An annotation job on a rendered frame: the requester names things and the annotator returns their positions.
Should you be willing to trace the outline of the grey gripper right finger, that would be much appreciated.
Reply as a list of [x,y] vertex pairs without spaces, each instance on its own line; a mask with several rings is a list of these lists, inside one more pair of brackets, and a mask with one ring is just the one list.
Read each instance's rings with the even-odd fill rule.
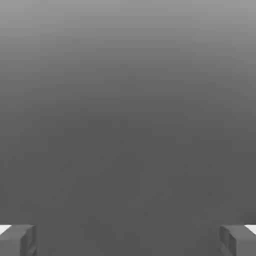
[[256,256],[256,224],[221,225],[222,256]]

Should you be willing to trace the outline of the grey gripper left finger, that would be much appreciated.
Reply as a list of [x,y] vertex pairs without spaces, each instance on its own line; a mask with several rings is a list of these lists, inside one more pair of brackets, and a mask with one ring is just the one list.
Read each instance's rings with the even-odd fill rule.
[[37,227],[0,224],[0,256],[38,256]]

